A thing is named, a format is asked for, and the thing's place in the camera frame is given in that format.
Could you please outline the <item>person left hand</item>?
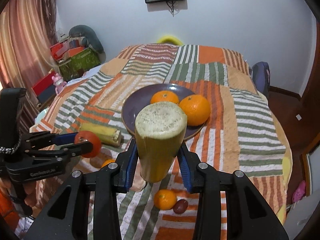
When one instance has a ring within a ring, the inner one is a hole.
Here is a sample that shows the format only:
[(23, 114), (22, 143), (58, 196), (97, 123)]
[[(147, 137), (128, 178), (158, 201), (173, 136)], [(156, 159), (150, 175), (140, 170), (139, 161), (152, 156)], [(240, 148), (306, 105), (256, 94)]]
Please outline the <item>person left hand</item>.
[[(39, 192), (39, 186), (42, 181), (32, 181), (29, 183), (26, 183), (23, 185), (24, 190), (27, 194), (25, 198), (25, 203), (32, 207), (33, 209), (33, 217), (37, 217), (38, 214), (41, 211), (41, 208), (37, 207), (37, 201), (38, 201), (38, 192)], [(9, 190), (11, 188), (11, 182), (7, 178), (1, 178), (1, 194), (3, 194), (4, 197), (11, 200)]]

